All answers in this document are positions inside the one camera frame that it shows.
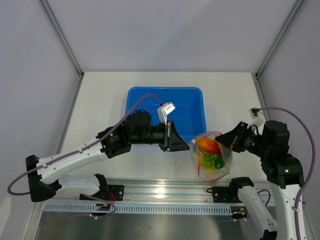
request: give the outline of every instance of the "white table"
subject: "white table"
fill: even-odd
[[[194,86],[202,90],[206,127],[222,133],[240,121],[250,123],[249,109],[260,107],[250,73],[238,72],[86,72],[62,151],[70,150],[113,126],[125,113],[134,86]],[[231,173],[265,180],[258,157],[235,153]],[[103,174],[106,178],[199,180],[189,151],[162,152],[157,145],[133,145],[126,153],[80,168],[71,174]]]

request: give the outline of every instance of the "transparent bag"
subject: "transparent bag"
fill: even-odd
[[[233,153],[215,141],[215,137],[221,134],[210,131],[191,141],[191,154],[196,161],[199,178],[204,182],[215,182],[230,173]]]

